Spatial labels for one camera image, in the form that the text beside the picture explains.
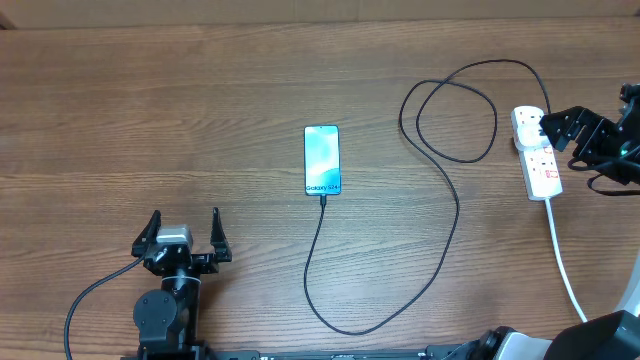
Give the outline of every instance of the black cable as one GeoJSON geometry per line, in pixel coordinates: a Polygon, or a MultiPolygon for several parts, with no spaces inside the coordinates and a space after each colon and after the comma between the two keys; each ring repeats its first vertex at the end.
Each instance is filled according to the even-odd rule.
{"type": "Polygon", "coordinates": [[[600,195],[605,196],[634,196],[640,195],[640,190],[599,190],[593,187],[593,182],[596,181],[599,177],[603,176],[602,174],[596,175],[591,179],[587,180],[587,186],[589,189],[595,191],[600,195]]]}
{"type": "Polygon", "coordinates": [[[111,279],[114,279],[114,278],[124,274],[125,272],[133,269],[142,260],[144,260],[144,257],[141,256],[138,259],[136,259],[136,261],[132,262],[131,264],[123,267],[122,269],[114,272],[113,274],[111,274],[111,275],[109,275],[109,276],[107,276],[105,278],[102,278],[102,279],[96,281],[95,283],[93,283],[93,285],[89,286],[80,295],[78,295],[76,300],[71,305],[71,309],[69,309],[69,314],[67,314],[67,321],[64,323],[64,352],[67,355],[67,360],[73,360],[73,358],[71,357],[71,349],[69,348],[69,328],[71,327],[71,317],[73,316],[73,313],[76,311],[76,308],[78,307],[78,304],[80,304],[80,301],[82,301],[82,299],[88,293],[93,291],[98,286],[100,286],[100,285],[106,283],[107,281],[109,281],[111,279]]]}
{"type": "Polygon", "coordinates": [[[454,200],[454,202],[456,204],[456,215],[455,215],[455,218],[453,220],[453,225],[451,226],[451,232],[449,233],[449,238],[447,239],[447,242],[446,242],[446,245],[444,247],[444,250],[442,251],[442,257],[440,258],[440,262],[438,263],[438,266],[436,267],[436,270],[433,272],[433,275],[431,276],[431,279],[429,279],[427,284],[418,292],[418,294],[416,296],[414,296],[411,300],[409,300],[408,303],[406,303],[399,310],[397,310],[396,312],[391,314],[391,316],[389,316],[386,319],[384,319],[378,325],[376,325],[374,327],[371,327],[369,329],[362,330],[362,331],[355,331],[355,332],[338,329],[337,327],[335,327],[335,326],[331,325],[329,322],[327,322],[318,313],[316,308],[313,306],[313,302],[311,301],[311,298],[309,297],[309,291],[307,290],[307,272],[309,270],[309,264],[311,263],[311,257],[313,256],[313,250],[314,250],[314,248],[316,246],[316,241],[318,240],[318,235],[320,234],[320,228],[322,227],[322,219],[324,218],[324,210],[325,210],[325,207],[326,207],[326,204],[327,204],[326,196],[322,196],[320,198],[320,207],[321,207],[320,221],[318,222],[318,229],[316,230],[316,235],[313,238],[313,242],[311,244],[311,250],[309,251],[309,257],[307,258],[307,263],[306,263],[306,265],[304,267],[303,285],[304,285],[304,293],[305,293],[305,296],[307,297],[307,302],[309,303],[309,306],[311,307],[311,310],[316,315],[318,320],[320,320],[323,324],[325,324],[331,330],[333,330],[333,331],[335,331],[337,333],[343,334],[343,335],[354,335],[355,336],[355,335],[366,335],[366,334],[369,334],[369,333],[381,328],[386,323],[388,323],[389,321],[393,320],[396,316],[400,315],[403,311],[405,311],[411,305],[413,305],[413,303],[415,303],[420,298],[420,296],[422,296],[422,294],[424,294],[425,291],[427,291],[427,289],[429,289],[431,284],[435,281],[436,277],[438,276],[438,273],[440,272],[440,269],[442,268],[442,265],[444,264],[444,259],[447,256],[447,251],[449,250],[449,246],[451,245],[451,240],[453,239],[453,233],[455,232],[456,226],[458,224],[458,218],[460,217],[460,199],[458,198],[458,193],[456,192],[456,189],[453,186],[453,183],[451,182],[451,179],[449,179],[449,175],[447,175],[447,172],[444,171],[442,166],[440,166],[440,164],[438,164],[438,162],[433,157],[431,157],[425,150],[423,150],[420,146],[418,146],[418,144],[416,144],[413,140],[411,140],[409,138],[409,136],[407,135],[407,133],[406,133],[406,131],[404,129],[404,125],[402,123],[402,114],[404,112],[404,107],[406,106],[407,101],[409,100],[409,97],[411,97],[411,94],[420,85],[423,85],[423,84],[426,84],[426,83],[437,83],[438,86],[436,86],[431,91],[431,93],[429,94],[427,99],[424,101],[424,103],[420,107],[420,111],[418,112],[418,116],[416,117],[416,128],[418,130],[418,135],[420,136],[420,140],[422,140],[422,143],[425,144],[427,146],[427,148],[429,148],[431,151],[433,151],[434,153],[436,153],[440,157],[443,157],[443,158],[445,158],[447,160],[458,162],[458,163],[474,163],[474,162],[480,161],[482,158],[484,158],[489,153],[489,151],[491,150],[491,147],[493,146],[493,142],[495,141],[496,134],[498,132],[498,111],[496,110],[496,107],[493,104],[493,102],[491,101],[491,99],[489,99],[489,97],[487,97],[485,94],[483,94],[480,90],[478,90],[476,88],[473,88],[471,86],[468,86],[468,85],[452,82],[450,80],[454,76],[456,76],[458,73],[460,73],[461,71],[463,71],[465,69],[468,69],[470,67],[477,66],[477,65],[482,65],[482,64],[489,64],[489,63],[500,63],[500,62],[515,63],[515,64],[519,64],[519,65],[522,65],[522,66],[526,67],[536,77],[536,80],[538,80],[538,84],[540,84],[540,88],[542,89],[542,93],[544,94],[544,99],[545,99],[545,102],[547,104],[547,112],[551,113],[551,105],[549,104],[549,96],[547,94],[547,89],[545,88],[544,83],[542,82],[542,79],[540,78],[538,73],[531,66],[529,66],[529,65],[527,65],[527,64],[525,64],[525,63],[523,63],[521,61],[510,60],[510,59],[498,59],[498,60],[480,61],[480,62],[476,62],[476,63],[473,63],[473,64],[466,65],[466,66],[454,71],[451,75],[447,76],[444,80],[429,79],[429,80],[420,81],[417,84],[415,84],[413,86],[413,88],[411,88],[411,90],[409,91],[409,93],[405,97],[404,101],[402,102],[402,106],[400,107],[400,114],[398,115],[398,125],[400,127],[400,131],[402,132],[402,135],[404,136],[404,138],[413,147],[415,147],[420,153],[422,153],[422,155],[424,155],[427,159],[429,159],[429,161],[431,161],[431,163],[433,163],[433,165],[435,165],[438,168],[438,170],[440,170],[440,173],[442,174],[442,176],[444,177],[446,183],[449,185],[449,188],[451,189],[451,195],[453,196],[453,200],[454,200]],[[482,155],[480,155],[479,157],[477,157],[477,158],[475,158],[473,160],[456,159],[456,158],[447,156],[447,155],[439,152],[438,150],[436,150],[433,146],[431,146],[427,142],[427,140],[422,136],[422,132],[420,131],[420,115],[422,114],[422,110],[425,108],[425,106],[427,105],[427,103],[429,102],[429,100],[431,99],[433,94],[435,94],[436,91],[438,91],[445,84],[446,85],[453,85],[453,86],[461,87],[461,88],[464,88],[464,89],[467,89],[469,91],[472,91],[472,92],[476,93],[477,95],[479,95],[482,98],[484,98],[485,100],[487,100],[487,102],[489,103],[489,105],[491,105],[491,108],[493,109],[494,125],[493,125],[493,135],[491,136],[491,141],[489,142],[489,146],[487,147],[487,150],[485,150],[482,153],[482,155]]]}

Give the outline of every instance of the wood grain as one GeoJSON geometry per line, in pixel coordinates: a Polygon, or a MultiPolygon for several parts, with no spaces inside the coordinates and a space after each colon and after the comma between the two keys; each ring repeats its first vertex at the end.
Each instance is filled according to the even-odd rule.
{"type": "MultiPolygon", "coordinates": [[[[640,82],[639,33],[633,18],[1,32],[0,358],[63,359],[71,302],[132,260],[152,211],[190,224],[208,249],[213,206],[235,256],[204,279],[199,335],[216,349],[420,348],[498,325],[555,336],[579,319],[511,140],[511,109],[543,106],[525,69],[487,65],[458,78],[495,101],[498,138],[481,163],[442,161],[462,203],[442,272],[364,337],[331,332],[304,299],[319,205],[303,191],[302,129],[340,126],[344,179],[329,199],[310,293],[327,320],[362,329],[424,285],[453,221],[442,176],[398,132],[411,86],[515,58],[540,72],[553,109],[616,118],[620,84],[640,82]]],[[[410,100],[409,128],[427,93],[410,100]]],[[[488,143],[492,113],[476,95],[444,89],[422,126],[436,148],[470,158],[488,143]]],[[[640,246],[639,205],[561,172],[554,208],[567,272],[586,314],[601,316],[640,246]]],[[[88,296],[71,329],[75,358],[134,352],[133,304],[158,286],[137,268],[88,296]]]]}

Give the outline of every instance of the charging cable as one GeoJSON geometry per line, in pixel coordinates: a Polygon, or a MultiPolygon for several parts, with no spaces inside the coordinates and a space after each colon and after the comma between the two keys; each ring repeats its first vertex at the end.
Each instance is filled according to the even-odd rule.
{"type": "Polygon", "coordinates": [[[582,308],[580,304],[578,304],[578,300],[576,296],[573,294],[573,289],[571,288],[571,283],[569,283],[569,278],[567,277],[567,272],[564,270],[564,264],[562,263],[562,256],[560,256],[560,247],[558,246],[558,237],[556,235],[556,224],[553,221],[553,211],[551,210],[551,199],[544,199],[544,204],[547,207],[547,217],[549,218],[549,230],[551,231],[551,242],[553,243],[553,252],[556,254],[556,261],[558,262],[558,269],[560,269],[560,275],[562,276],[562,281],[564,282],[564,286],[567,288],[567,293],[569,294],[569,299],[571,299],[571,303],[573,307],[576,309],[578,316],[580,316],[580,320],[582,322],[587,322],[587,317],[582,312],[582,308]]]}
{"type": "Polygon", "coordinates": [[[424,84],[436,84],[435,88],[433,90],[431,90],[431,92],[429,93],[427,98],[422,103],[422,106],[420,106],[420,110],[418,110],[418,114],[416,116],[415,129],[416,129],[416,132],[417,132],[418,137],[420,139],[420,142],[422,142],[422,144],[424,146],[426,146],[429,150],[431,150],[437,156],[439,156],[441,158],[444,158],[444,159],[447,159],[449,161],[453,161],[453,162],[456,162],[456,163],[469,164],[469,163],[475,163],[475,162],[478,162],[478,161],[482,160],[489,153],[489,151],[491,150],[491,147],[493,146],[493,143],[494,143],[494,141],[496,139],[496,134],[498,132],[498,111],[496,110],[496,106],[494,105],[493,101],[491,101],[491,99],[487,95],[485,95],[480,90],[478,90],[478,89],[476,89],[474,87],[454,82],[453,78],[456,77],[460,72],[462,72],[462,71],[464,71],[464,70],[466,70],[468,68],[479,66],[479,65],[485,65],[485,64],[495,64],[495,63],[515,64],[515,65],[522,66],[522,67],[526,68],[527,70],[529,70],[529,72],[535,77],[535,79],[537,80],[538,84],[540,85],[540,89],[542,90],[542,95],[544,96],[544,100],[545,100],[545,103],[546,103],[546,106],[547,106],[547,111],[549,113],[551,112],[551,105],[549,104],[549,95],[547,94],[547,89],[545,88],[544,83],[542,82],[542,79],[540,78],[538,73],[531,66],[529,66],[528,64],[526,64],[526,63],[524,63],[522,61],[512,60],[512,59],[485,60],[485,61],[479,61],[479,62],[475,62],[475,63],[469,64],[469,65],[465,65],[465,66],[461,67],[460,69],[454,71],[453,73],[449,74],[449,76],[447,76],[446,78],[444,78],[442,80],[439,80],[439,79],[422,80],[422,81],[418,82],[417,84],[415,84],[411,88],[411,90],[409,90],[409,93],[405,96],[404,101],[402,102],[402,106],[400,107],[400,113],[398,114],[398,127],[400,128],[400,132],[402,133],[402,136],[405,138],[405,140],[411,146],[413,146],[416,150],[418,150],[425,158],[427,158],[427,160],[429,160],[440,171],[440,174],[442,174],[442,177],[443,177],[445,183],[449,186],[449,189],[451,189],[451,196],[453,197],[453,201],[454,201],[455,206],[456,206],[456,208],[455,208],[456,209],[455,210],[455,216],[453,218],[453,224],[451,225],[451,231],[449,232],[449,236],[448,236],[447,241],[445,243],[444,250],[442,251],[442,256],[440,257],[440,261],[438,263],[438,266],[436,267],[436,269],[433,272],[433,274],[431,274],[431,277],[429,277],[429,280],[427,281],[427,283],[422,287],[422,289],[420,289],[420,291],[418,291],[418,293],[413,298],[411,298],[411,300],[409,300],[409,302],[404,304],[400,309],[398,309],[396,312],[391,314],[389,317],[387,317],[384,320],[382,320],[380,323],[378,323],[378,325],[375,325],[375,326],[373,326],[371,328],[368,328],[366,330],[362,330],[362,331],[345,331],[345,330],[338,329],[335,326],[329,324],[329,322],[327,322],[318,313],[318,311],[316,310],[315,306],[313,305],[313,302],[311,301],[311,298],[309,297],[309,291],[307,290],[307,272],[309,271],[309,264],[311,263],[311,257],[313,256],[313,250],[315,249],[316,241],[318,240],[318,235],[320,234],[320,228],[322,227],[322,220],[324,218],[324,210],[325,210],[325,207],[327,205],[326,196],[323,195],[323,196],[320,197],[320,207],[321,207],[320,221],[318,222],[318,229],[316,230],[316,235],[313,238],[313,243],[311,244],[311,250],[309,251],[309,257],[307,258],[307,263],[306,263],[306,265],[304,267],[303,287],[304,287],[304,293],[305,293],[305,295],[307,297],[307,302],[309,303],[309,307],[311,307],[311,310],[316,315],[318,320],[320,320],[323,324],[325,324],[331,330],[333,330],[333,331],[335,331],[337,333],[343,334],[343,335],[365,335],[365,334],[369,334],[369,333],[381,328],[386,323],[388,323],[389,321],[393,320],[396,316],[400,315],[403,311],[405,311],[411,305],[413,305],[413,303],[415,303],[422,296],[422,294],[424,294],[429,289],[431,284],[435,281],[436,277],[438,276],[438,273],[440,272],[440,270],[442,269],[442,266],[444,265],[444,259],[447,256],[447,251],[449,250],[449,246],[451,245],[451,241],[453,239],[453,234],[456,231],[456,226],[458,224],[458,219],[460,217],[460,199],[458,198],[458,193],[456,192],[456,188],[455,188],[455,186],[453,186],[453,182],[449,178],[449,175],[447,175],[447,172],[435,160],[435,158],[434,158],[435,156],[429,155],[429,153],[426,150],[424,150],[420,145],[417,144],[417,141],[412,140],[409,137],[409,135],[407,134],[407,132],[405,130],[405,124],[403,122],[404,109],[405,109],[405,106],[407,104],[407,101],[411,97],[411,94],[413,94],[413,92],[418,87],[420,87],[420,86],[422,86],[424,84]],[[485,99],[487,101],[487,103],[491,106],[491,109],[493,110],[493,134],[491,135],[491,139],[489,141],[489,145],[487,146],[486,150],[480,156],[478,156],[476,158],[458,159],[458,158],[446,155],[446,154],[438,151],[435,147],[433,147],[427,141],[427,139],[425,138],[425,136],[422,133],[422,129],[421,129],[421,126],[420,126],[420,115],[422,115],[423,110],[425,109],[425,107],[427,106],[427,104],[429,103],[429,100],[431,100],[433,95],[436,92],[438,92],[438,90],[440,90],[445,85],[459,87],[459,88],[466,89],[468,91],[471,91],[471,92],[475,93],[476,95],[478,95],[478,96],[482,97],[483,99],[485,99]]]}

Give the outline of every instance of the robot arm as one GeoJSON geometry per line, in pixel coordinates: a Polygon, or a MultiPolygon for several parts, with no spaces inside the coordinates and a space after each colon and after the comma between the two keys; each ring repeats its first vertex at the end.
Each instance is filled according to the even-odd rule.
{"type": "MultiPolygon", "coordinates": [[[[577,144],[569,168],[594,170],[620,184],[640,184],[640,84],[624,84],[620,99],[625,103],[617,123],[576,106],[542,117],[540,126],[551,145],[564,151],[570,141],[577,144]],[[587,166],[576,166],[584,162],[587,166]]],[[[593,180],[588,185],[592,188],[593,180]]],[[[600,192],[603,195],[640,195],[640,191],[600,192]]]]}

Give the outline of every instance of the phone screen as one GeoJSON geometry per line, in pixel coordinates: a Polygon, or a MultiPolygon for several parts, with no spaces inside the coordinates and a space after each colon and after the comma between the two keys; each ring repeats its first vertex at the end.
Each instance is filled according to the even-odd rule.
{"type": "Polygon", "coordinates": [[[304,178],[307,195],[340,194],[340,139],[335,125],[304,128],[304,178]]]}

